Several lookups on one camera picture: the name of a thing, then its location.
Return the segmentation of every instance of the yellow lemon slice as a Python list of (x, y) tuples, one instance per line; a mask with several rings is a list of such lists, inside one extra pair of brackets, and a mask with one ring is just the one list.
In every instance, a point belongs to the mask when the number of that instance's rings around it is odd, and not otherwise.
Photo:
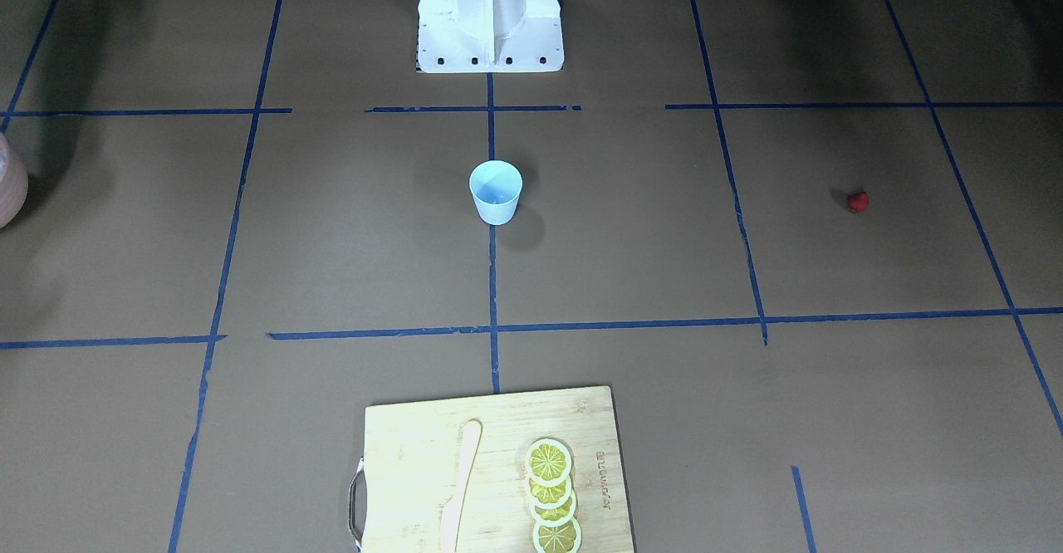
[(566, 479), (561, 484), (552, 487), (544, 487), (529, 480), (528, 490), (532, 491), (537, 506), (542, 509), (557, 509), (564, 505), (566, 500), (572, 495), (572, 479)]
[(572, 472), (572, 453), (557, 439), (539, 439), (524, 455), (528, 477), (544, 487), (564, 482)]
[(583, 534), (575, 518), (559, 526), (536, 524), (532, 531), (532, 544), (539, 553), (576, 553)]
[(535, 518), (537, 524), (542, 524), (547, 527), (559, 526), (562, 523), (569, 522), (576, 515), (576, 491), (572, 491), (572, 495), (568, 499), (561, 501), (561, 505), (555, 507), (554, 509), (546, 509), (536, 505), (535, 501), (532, 502), (532, 517)]

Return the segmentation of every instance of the metal handle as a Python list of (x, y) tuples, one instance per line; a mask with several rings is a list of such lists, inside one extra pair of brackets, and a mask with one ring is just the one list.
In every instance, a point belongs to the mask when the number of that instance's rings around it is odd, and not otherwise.
[(358, 527), (354, 525), (354, 491), (358, 487), (358, 476), (365, 476), (366, 474), (366, 458), (365, 456), (358, 458), (358, 467), (354, 469), (354, 476), (351, 479), (351, 497), (348, 500), (348, 510), (350, 512), (351, 521), (348, 527), (351, 530), (351, 536), (354, 537), (354, 550), (361, 553), (361, 532)]

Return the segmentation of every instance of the blue tape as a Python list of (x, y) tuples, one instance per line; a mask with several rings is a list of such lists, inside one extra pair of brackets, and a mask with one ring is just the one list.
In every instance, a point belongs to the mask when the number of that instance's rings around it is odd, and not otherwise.
[(857, 313), (847, 315), (798, 315), (766, 317), (772, 324), (813, 323), (813, 322), (845, 322), (867, 320), (914, 320), (934, 318), (972, 318), (972, 317), (1007, 317), (1011, 316), (1008, 308), (991, 308), (984, 311), (923, 311), (915, 313)]
[(1056, 404), (1056, 397), (1052, 396), (1051, 387), (1048, 386), (1048, 381), (1045, 379), (1045, 373), (1041, 370), (1041, 363), (1037, 361), (1037, 354), (1033, 352), (1033, 346), (1030, 345), (1030, 338), (1026, 335), (1026, 328), (1023, 326), (1023, 321), (1019, 319), (1018, 315), (1015, 315), (1015, 329), (1018, 330), (1018, 336), (1023, 340), (1023, 347), (1026, 348), (1026, 356), (1030, 358), (1030, 366), (1033, 367), (1033, 374), (1037, 378), (1037, 383), (1041, 384), (1041, 393), (1044, 393), (1045, 401), (1048, 402), (1048, 409), (1052, 413), (1052, 418), (1056, 420), (1056, 428), (1059, 429), (1060, 436), (1063, 436), (1063, 416), (1060, 416), (1060, 408)]
[(794, 476), (794, 489), (797, 491), (797, 505), (800, 506), (800, 521), (805, 525), (805, 541), (808, 542), (808, 553), (815, 553), (815, 535), (812, 534), (812, 519), (808, 515), (808, 502), (805, 501), (805, 486), (800, 481), (800, 469), (790, 467)]
[(185, 466), (181, 472), (181, 488), (178, 490), (178, 506), (173, 512), (173, 526), (170, 529), (169, 553), (178, 552), (178, 541), (181, 538), (181, 524), (185, 518), (185, 505), (188, 503), (188, 486), (192, 480), (192, 465), (196, 463), (196, 449), (199, 447), (199, 432), (203, 424), (203, 408), (206, 406), (206, 376), (214, 365), (214, 342), (206, 347), (206, 355), (203, 356), (203, 371), (200, 374), (199, 399), (196, 405), (196, 429), (192, 431), (192, 438), (188, 440), (188, 448), (185, 450)]
[(417, 329), (368, 329), (356, 331), (311, 331), (303, 333), (267, 333), (270, 339), (277, 341), (299, 341), (307, 339), (356, 339), (361, 337), (416, 337), (421, 335), (468, 335), (472, 333), (489, 333), (487, 325), (466, 326), (424, 326)]
[(1063, 102), (1058, 101), (1031, 101), (1031, 102), (934, 102), (938, 108), (1056, 108), (1063, 106)]
[(1015, 308), (1019, 315), (1063, 315), (1063, 306), (1043, 308)]
[(52, 339), (43, 341), (0, 341), (0, 350), (38, 350), (49, 348), (103, 348), (124, 346), (162, 346), (167, 343), (213, 343), (224, 335), (182, 335), (179, 337), (104, 337), (101, 339)]
[[(669, 103), (664, 105), (669, 111), (682, 110), (772, 110), (772, 108), (926, 108), (930, 105), (926, 102), (898, 102), (898, 103)], [(938, 108), (1051, 108), (1063, 106), (1063, 102), (946, 102), (933, 103)]]
[[(579, 105), (573, 105), (573, 111), (577, 110)], [(499, 113), (523, 113), (523, 112), (543, 112), (543, 111), (568, 111), (568, 105), (497, 105), (493, 107), (494, 111)]]
[(18, 105), (18, 99), (21, 98), (23, 88), (26, 88), (26, 80), (30, 77), (30, 69), (33, 68), (33, 62), (37, 58), (37, 52), (40, 50), (40, 44), (45, 39), (45, 33), (48, 32), (48, 26), (52, 23), (52, 17), (55, 15), (55, 7), (58, 3), (60, 0), (52, 0), (51, 3), (48, 4), (48, 12), (45, 14), (45, 19), (40, 22), (40, 30), (37, 31), (37, 37), (33, 41), (33, 47), (30, 49), (30, 56), (26, 58), (26, 65), (22, 66), (22, 73), (18, 77), (18, 84), (15, 85), (15, 93), (11, 96), (11, 102), (7, 103), (7, 115), (4, 117), (3, 122), (0, 123), (0, 133), (7, 132), (7, 125), (11, 123), (12, 114)]
[(1015, 322), (1015, 329), (1018, 331), (1018, 335), (1023, 340), (1023, 347), (1026, 348), (1027, 357), (1030, 359), (1030, 364), (1033, 366), (1033, 372), (1037, 378), (1037, 382), (1041, 384), (1042, 393), (1044, 393), (1045, 401), (1048, 403), (1048, 408), (1051, 410), (1052, 418), (1056, 420), (1056, 428), (1059, 429), (1059, 433), (1063, 436), (1063, 418), (1060, 417), (1059, 406), (1056, 404), (1056, 398), (1052, 396), (1051, 389), (1048, 386), (1047, 380), (1045, 380), (1044, 372), (1041, 370), (1041, 363), (1037, 362), (1036, 353), (1033, 352), (1033, 347), (1030, 345), (1030, 340), (1026, 335), (1026, 328), (1023, 326), (1023, 319), (1018, 314), (1018, 309), (1015, 307), (1015, 301), (1011, 297), (1011, 291), (1008, 289), (1008, 284), (1003, 279), (1003, 273), (1000, 271), (1000, 265), (997, 263), (996, 256), (993, 254), (993, 247), (990, 246), (989, 236), (985, 234), (985, 228), (982, 227), (982, 221), (978, 216), (978, 211), (975, 210), (975, 202), (971, 198), (971, 192), (967, 190), (967, 185), (963, 181), (963, 174), (960, 172), (960, 166), (956, 161), (956, 156), (952, 154), (952, 147), (949, 145), (948, 138), (945, 136), (945, 129), (941, 124), (941, 119), (938, 117), (938, 111), (933, 101), (930, 99), (930, 93), (927, 90), (926, 83), (923, 81), (923, 73), (919, 72), (918, 64), (915, 62), (915, 54), (912, 53), (912, 49), (908, 44), (908, 38), (905, 37), (905, 32), (900, 28), (900, 21), (897, 19), (897, 13), (893, 9), (893, 3), (890, 0), (883, 0), (885, 2), (885, 9), (890, 13), (890, 19), (893, 21), (893, 28), (897, 32), (897, 37), (900, 39), (901, 46), (905, 48), (905, 54), (908, 56), (908, 63), (912, 66), (912, 72), (915, 73), (915, 82), (919, 86), (919, 90), (923, 91), (923, 99), (926, 101), (927, 105), (930, 107), (930, 116), (933, 118), (934, 128), (938, 130), (938, 137), (941, 139), (942, 147), (945, 149), (945, 154), (948, 156), (948, 164), (952, 167), (952, 175), (956, 178), (956, 183), (960, 186), (960, 192), (963, 195), (963, 201), (967, 204), (967, 212), (971, 214), (971, 219), (975, 223), (975, 229), (978, 231), (978, 237), (982, 241), (982, 247), (985, 249), (985, 254), (990, 259), (990, 265), (993, 267), (993, 273), (996, 275), (997, 284), (1000, 286), (1000, 292), (1003, 295), (1005, 302), (1008, 304), (1008, 309)]
[(672, 103), (665, 110), (773, 110), (773, 108), (926, 108), (926, 103)]
[(494, 74), (487, 73), (487, 160), (494, 161)]
[[(281, 20), (281, 5), (284, 0), (276, 0), (273, 5), (273, 20), (270, 23), (269, 39), (266, 41), (266, 54), (263, 57), (261, 74), (258, 79), (258, 94), (255, 98), (255, 111), (251, 115), (251, 129), (248, 132), (248, 146), (243, 152), (243, 165), (240, 169), (240, 183), (236, 189), (236, 202), (233, 205), (233, 217), (229, 228), (229, 240), (225, 245), (225, 258), (221, 267), (221, 278), (218, 282), (218, 303), (214, 309), (214, 317), (210, 321), (210, 335), (217, 335), (221, 325), (221, 312), (225, 304), (225, 290), (229, 286), (229, 273), (233, 264), (233, 251), (236, 247), (236, 232), (240, 220), (240, 203), (243, 199), (243, 188), (248, 181), (248, 169), (251, 166), (251, 154), (254, 151), (255, 135), (258, 132), (258, 118), (263, 107), (263, 99), (266, 95), (266, 80), (269, 78), (270, 61), (273, 56), (273, 41), (276, 38), (276, 28)], [(184, 521), (185, 504), (188, 500), (188, 486), (191, 482), (192, 467), (196, 462), (196, 449), (199, 447), (199, 433), (203, 423), (203, 409), (206, 405), (207, 375), (214, 364), (215, 342), (207, 343), (206, 353), (203, 358), (203, 372), (200, 376), (199, 402), (196, 409), (196, 429), (192, 437), (188, 441), (188, 449), (185, 452), (185, 470), (181, 476), (181, 489), (178, 492), (178, 505), (173, 512), (173, 526), (170, 531), (169, 553), (176, 553), (178, 543), (181, 538), (181, 524)]]
[(374, 106), (366, 113), (484, 113), (486, 106)]
[[(494, 94), (494, 81), (489, 77), (488, 83), (491, 85), (490, 94)], [(367, 108), (366, 113), (526, 113), (526, 112), (550, 112), (568, 111), (568, 105), (499, 105), (489, 102), (487, 106), (374, 106)], [(572, 105), (572, 111), (581, 111), (579, 105)]]
[(528, 333), (538, 331), (598, 331), (608, 329), (664, 329), (673, 326), (728, 326), (760, 324), (758, 317), (676, 320), (629, 320), (605, 322), (546, 322), (536, 324), (501, 324), (499, 333)]
[(753, 301), (757, 306), (757, 317), (760, 319), (760, 334), (767, 345), (767, 323), (764, 322), (764, 304), (760, 299), (760, 284), (757, 282), (757, 268), (753, 264), (753, 250), (749, 248), (749, 235), (745, 231), (742, 216), (742, 201), (738, 194), (738, 183), (735, 181), (735, 168), (731, 164), (730, 149), (727, 148), (727, 133), (724, 130), (724, 118), (720, 113), (720, 99), (716, 96), (716, 84), (712, 79), (712, 66), (709, 64), (709, 50), (705, 45), (705, 33), (702, 31), (702, 15), (697, 11), (697, 0), (690, 0), (691, 13), (694, 16), (694, 28), (697, 30), (697, 43), (702, 47), (702, 64), (705, 66), (705, 81), (709, 85), (709, 96), (712, 99), (713, 112), (716, 118), (716, 133), (720, 134), (720, 148), (724, 155), (724, 166), (727, 168), (727, 182), (730, 184), (735, 200), (735, 218), (739, 232), (742, 234), (742, 245), (745, 247), (745, 262), (749, 267), (749, 286), (753, 289)]
[(289, 114), (291, 107), (268, 108), (146, 108), (113, 111), (23, 111), (12, 117), (151, 117), (169, 115), (276, 115)]
[[(487, 73), (487, 158), (494, 161), (494, 74)], [(495, 395), (501, 393), (502, 385), (500, 378), (499, 362), (499, 304), (497, 304), (497, 272), (495, 261), (497, 254), (497, 244), (495, 241), (495, 227), (488, 225), (488, 270), (487, 270), (487, 291), (488, 311), (491, 322), (491, 390)]]
[[(490, 289), (492, 318), (496, 319), (494, 306), (494, 289)], [(1031, 315), (1063, 314), (1063, 307), (1058, 308), (1024, 308)], [(854, 313), (839, 315), (799, 315), (799, 316), (765, 316), (759, 317), (724, 317), (699, 319), (661, 319), (661, 320), (625, 320), (625, 321), (590, 321), (590, 322), (546, 322), (527, 324), (493, 324), (467, 326), (429, 326), (418, 329), (381, 329), (356, 331), (319, 331), (304, 333), (269, 333), (277, 340), (300, 339), (345, 339), (360, 337), (410, 337), (418, 335), (452, 335), (469, 333), (489, 333), (492, 326), (497, 333), (536, 333), (550, 331), (600, 331), (623, 329), (668, 329), (679, 326), (732, 326), (760, 324), (802, 324), (820, 322), (864, 322), (883, 320), (918, 320), (948, 318), (981, 318), (1012, 316), (1008, 308), (967, 309), (967, 311), (917, 311), (911, 313)]]
[(496, 247), (495, 247), (495, 228), (494, 225), (488, 225), (488, 234), (490, 246), (488, 247), (488, 257), (490, 259), (490, 266), (488, 270), (488, 296), (489, 296), (489, 306), (491, 316), (491, 388), (495, 395), (501, 393), (501, 383), (499, 375), (499, 304), (497, 304), (497, 271), (495, 270), (495, 259), (496, 259)]

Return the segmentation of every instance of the cup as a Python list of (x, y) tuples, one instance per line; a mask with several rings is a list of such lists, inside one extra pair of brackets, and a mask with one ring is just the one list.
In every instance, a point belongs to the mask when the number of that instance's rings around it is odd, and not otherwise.
[(480, 163), (469, 175), (469, 191), (476, 212), (491, 225), (502, 225), (512, 219), (522, 187), (521, 172), (505, 161)]

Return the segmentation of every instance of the wooden cutting board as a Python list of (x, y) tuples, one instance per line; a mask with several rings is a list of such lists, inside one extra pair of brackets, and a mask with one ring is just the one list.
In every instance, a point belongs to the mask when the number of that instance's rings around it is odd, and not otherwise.
[(462, 426), (483, 435), (466, 491), (458, 553), (535, 553), (524, 454), (539, 438), (572, 451), (580, 553), (632, 553), (609, 387), (366, 408), (365, 553), (437, 553), (455, 493)]

